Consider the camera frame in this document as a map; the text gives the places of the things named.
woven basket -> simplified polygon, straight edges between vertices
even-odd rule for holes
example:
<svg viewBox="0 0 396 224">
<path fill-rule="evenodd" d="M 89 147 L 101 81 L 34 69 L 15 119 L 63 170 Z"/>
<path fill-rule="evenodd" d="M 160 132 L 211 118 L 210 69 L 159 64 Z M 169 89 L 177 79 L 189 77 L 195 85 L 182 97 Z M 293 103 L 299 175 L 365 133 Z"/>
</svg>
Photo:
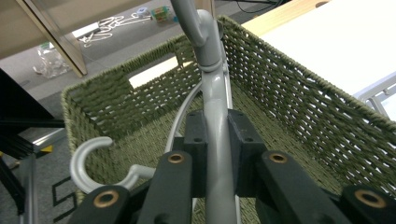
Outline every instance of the woven basket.
<svg viewBox="0 0 396 224">
<path fill-rule="evenodd" d="M 225 46 L 234 108 L 248 115 L 269 149 L 286 151 L 319 186 L 335 193 L 367 184 L 396 196 L 396 123 L 313 74 L 226 17 Z M 163 57 L 178 66 L 134 89 L 128 78 Z M 96 136 L 111 148 L 93 153 L 89 175 L 111 184 L 132 164 L 155 167 L 178 107 L 200 80 L 190 42 L 183 35 L 63 92 L 72 153 Z M 198 97 L 191 109 L 202 108 Z M 81 201 L 83 194 L 78 192 Z M 199 203 L 194 223 L 203 222 Z M 258 222 L 254 200 L 242 201 L 242 218 Z"/>
</svg>

gray carpet floor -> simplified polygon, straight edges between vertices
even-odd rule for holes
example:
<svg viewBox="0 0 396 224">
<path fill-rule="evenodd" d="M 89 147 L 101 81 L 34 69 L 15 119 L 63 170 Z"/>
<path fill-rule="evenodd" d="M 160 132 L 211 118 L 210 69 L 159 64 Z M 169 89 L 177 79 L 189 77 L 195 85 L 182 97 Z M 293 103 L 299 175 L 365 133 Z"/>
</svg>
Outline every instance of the gray carpet floor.
<svg viewBox="0 0 396 224">
<path fill-rule="evenodd" d="M 239 23 L 251 20 L 270 8 L 257 13 L 241 11 L 236 2 L 216 1 L 218 15 L 228 15 Z M 144 5 L 155 8 L 170 6 L 168 0 L 152 1 Z M 265 8 L 265 4 L 240 3 L 245 11 L 257 11 Z M 129 17 L 137 8 L 131 8 L 120 15 Z M 69 86 L 93 77 L 107 68 L 123 63 L 140 53 L 153 48 L 166 39 L 181 34 L 177 23 L 169 22 L 158 25 L 147 21 L 134 25 L 123 26 L 112 31 L 113 36 L 107 40 L 92 43 L 82 52 L 89 74 L 84 78 L 77 77 L 72 71 L 55 78 L 44 78 L 35 74 L 33 66 L 40 64 L 36 49 L 24 52 L 0 61 L 0 67 L 11 75 L 26 91 L 42 104 L 55 118 L 61 119 L 63 111 L 60 102 L 61 91 Z M 26 132 L 27 138 L 48 133 L 50 130 L 30 129 Z M 5 157 L 6 162 L 12 163 L 11 158 Z M 74 191 L 76 186 L 70 180 L 69 174 L 70 153 L 67 137 L 54 144 L 54 151 L 37 160 L 37 187 L 39 223 L 66 223 L 76 209 Z M 18 223 L 15 203 L 0 185 L 0 223 Z"/>
</svg>

white hook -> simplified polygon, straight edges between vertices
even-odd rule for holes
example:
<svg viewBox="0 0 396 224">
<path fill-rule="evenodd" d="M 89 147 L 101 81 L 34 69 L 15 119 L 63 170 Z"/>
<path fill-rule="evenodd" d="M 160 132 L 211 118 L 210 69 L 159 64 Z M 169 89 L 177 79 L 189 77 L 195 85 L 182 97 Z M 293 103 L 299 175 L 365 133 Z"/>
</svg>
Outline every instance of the white hook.
<svg viewBox="0 0 396 224">
<path fill-rule="evenodd" d="M 85 160 L 92 151 L 100 147 L 109 147 L 112 143 L 113 140 L 109 137 L 96 137 L 84 142 L 74 153 L 70 161 L 70 175 L 76 185 L 85 193 L 90 193 L 103 186 L 88 176 L 85 170 Z M 135 164 L 129 169 L 128 175 L 116 185 L 132 190 L 139 177 L 149 179 L 154 176 L 154 173 L 154 168 Z"/>
</svg>

wooden panel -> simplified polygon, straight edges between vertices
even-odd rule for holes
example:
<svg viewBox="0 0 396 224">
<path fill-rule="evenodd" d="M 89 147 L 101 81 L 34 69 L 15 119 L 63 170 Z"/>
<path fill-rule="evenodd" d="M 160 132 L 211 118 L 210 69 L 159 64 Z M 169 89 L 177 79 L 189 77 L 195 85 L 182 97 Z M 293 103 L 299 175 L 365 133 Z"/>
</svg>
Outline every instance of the wooden panel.
<svg viewBox="0 0 396 224">
<path fill-rule="evenodd" d="M 0 1 L 0 30 L 0 59 L 47 41 L 15 0 Z"/>
<path fill-rule="evenodd" d="M 317 8 L 317 4 L 329 2 L 328 0 L 293 0 L 277 7 L 242 26 L 254 35 L 262 36 L 274 28 L 291 21 L 306 12 Z"/>
</svg>

